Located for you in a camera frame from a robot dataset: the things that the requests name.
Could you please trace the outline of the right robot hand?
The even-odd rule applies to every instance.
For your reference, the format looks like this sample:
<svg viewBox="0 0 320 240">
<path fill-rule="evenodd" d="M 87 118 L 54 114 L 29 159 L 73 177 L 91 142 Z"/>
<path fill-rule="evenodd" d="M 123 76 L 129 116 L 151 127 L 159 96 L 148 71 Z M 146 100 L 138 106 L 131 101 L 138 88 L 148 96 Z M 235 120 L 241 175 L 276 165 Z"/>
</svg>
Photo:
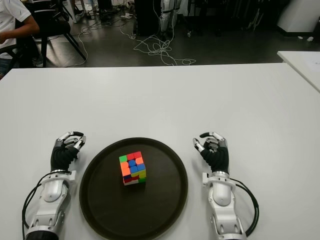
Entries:
<svg viewBox="0 0 320 240">
<path fill-rule="evenodd" d="M 204 143 L 196 138 L 192 139 L 194 148 L 209 165 L 212 172 L 229 174 L 229 151 L 227 140 L 216 132 L 205 132 L 199 136 Z"/>
</svg>

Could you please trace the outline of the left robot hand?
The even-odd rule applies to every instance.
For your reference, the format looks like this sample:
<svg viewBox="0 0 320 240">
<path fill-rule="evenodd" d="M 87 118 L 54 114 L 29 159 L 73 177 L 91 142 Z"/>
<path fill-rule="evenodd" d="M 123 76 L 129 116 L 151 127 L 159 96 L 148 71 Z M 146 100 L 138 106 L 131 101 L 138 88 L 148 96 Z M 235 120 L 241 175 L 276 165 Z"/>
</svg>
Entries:
<svg viewBox="0 0 320 240">
<path fill-rule="evenodd" d="M 79 131 L 68 131 L 54 143 L 50 157 L 50 171 L 68 171 L 72 161 L 78 158 L 80 149 L 86 143 L 86 136 Z"/>
</svg>

